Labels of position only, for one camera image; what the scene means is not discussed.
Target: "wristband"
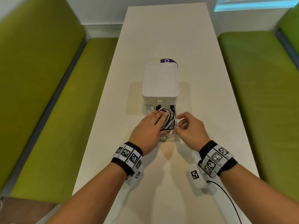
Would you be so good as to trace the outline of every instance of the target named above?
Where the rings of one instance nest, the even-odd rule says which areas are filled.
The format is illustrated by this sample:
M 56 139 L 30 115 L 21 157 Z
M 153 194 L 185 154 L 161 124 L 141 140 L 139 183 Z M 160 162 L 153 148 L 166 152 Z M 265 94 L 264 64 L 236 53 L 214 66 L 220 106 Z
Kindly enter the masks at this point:
M 211 178 L 233 168 L 238 162 L 234 156 L 214 141 L 209 141 L 200 151 L 198 166 Z
M 133 175 L 142 164 L 142 150 L 131 142 L 126 142 L 114 153 L 111 162 L 119 165 L 127 174 Z

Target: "tabletop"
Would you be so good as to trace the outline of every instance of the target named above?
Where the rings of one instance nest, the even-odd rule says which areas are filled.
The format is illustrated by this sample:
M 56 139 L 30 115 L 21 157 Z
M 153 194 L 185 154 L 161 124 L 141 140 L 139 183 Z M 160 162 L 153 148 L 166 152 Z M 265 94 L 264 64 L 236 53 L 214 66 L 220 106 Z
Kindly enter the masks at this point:
M 164 58 L 178 63 L 177 112 L 202 120 L 210 138 L 258 176 L 206 4 L 129 7 L 73 193 L 111 161 L 144 118 L 144 66 Z M 123 185 L 105 223 L 230 222 L 224 193 L 190 184 L 187 170 L 198 160 L 182 141 L 159 143 L 144 157 L 139 184 Z

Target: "bundle of cables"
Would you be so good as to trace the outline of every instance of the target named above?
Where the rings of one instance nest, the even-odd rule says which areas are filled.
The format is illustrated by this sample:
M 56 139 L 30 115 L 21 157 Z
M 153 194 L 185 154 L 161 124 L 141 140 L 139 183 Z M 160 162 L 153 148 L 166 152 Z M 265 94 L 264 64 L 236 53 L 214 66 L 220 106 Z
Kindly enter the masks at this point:
M 175 119 L 176 119 L 176 112 L 174 110 L 174 105 L 170 105 L 170 110 L 165 109 L 164 107 L 161 107 L 161 105 L 158 105 L 156 107 L 157 111 L 163 111 L 167 112 L 167 118 L 165 120 L 165 123 L 161 127 L 160 131 L 170 131 L 174 129 L 175 126 Z

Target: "wooden floor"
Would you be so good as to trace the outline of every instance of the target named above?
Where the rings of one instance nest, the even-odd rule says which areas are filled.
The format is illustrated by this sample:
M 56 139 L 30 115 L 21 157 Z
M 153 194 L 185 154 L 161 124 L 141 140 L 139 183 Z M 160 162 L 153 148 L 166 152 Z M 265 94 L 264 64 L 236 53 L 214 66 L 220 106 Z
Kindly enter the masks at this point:
M 9 197 L 1 201 L 0 224 L 35 224 L 57 205 Z

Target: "qr code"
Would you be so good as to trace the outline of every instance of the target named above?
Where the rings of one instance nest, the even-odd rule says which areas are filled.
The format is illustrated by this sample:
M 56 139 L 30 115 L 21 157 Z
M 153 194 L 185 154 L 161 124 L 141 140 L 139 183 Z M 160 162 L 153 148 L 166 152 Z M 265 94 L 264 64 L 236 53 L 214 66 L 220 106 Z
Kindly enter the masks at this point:
M 205 173 L 207 173 L 208 175 L 211 175 L 212 170 L 210 168 L 207 167 L 207 165 L 204 167 L 204 171 Z
M 120 153 L 122 149 L 123 149 L 123 147 L 119 147 L 118 150 L 116 150 L 115 153 Z
M 137 162 L 137 164 L 136 164 L 136 168 L 137 168 L 137 169 L 139 169 L 141 163 L 142 163 L 141 160 Z
M 124 157 L 128 157 L 129 154 L 130 154 L 130 151 L 127 149 L 124 149 L 123 152 L 121 153 L 121 155 Z
M 196 170 L 194 170 L 194 171 L 192 171 L 192 172 L 190 172 L 190 173 L 191 173 L 193 179 L 197 179 L 197 178 L 199 178 L 199 175 L 198 175 L 198 173 L 197 173 Z
M 134 153 L 130 156 L 129 160 L 132 162 L 132 163 L 136 163 L 138 159 L 138 156 L 135 155 Z
M 215 168 L 216 164 L 209 159 L 209 161 L 207 162 L 207 166 L 209 166 L 209 168 L 211 168 L 212 170 Z
M 135 178 L 138 178 L 140 175 L 140 171 L 137 172 L 137 174 L 135 175 Z
M 219 163 L 219 161 L 222 159 L 222 155 L 220 155 L 218 152 L 215 152 L 212 156 L 211 156 L 212 160 L 216 161 L 217 163 Z
M 221 152 L 223 155 L 226 155 L 226 154 L 229 153 L 229 152 L 226 151 L 224 148 L 220 148 L 218 151 Z

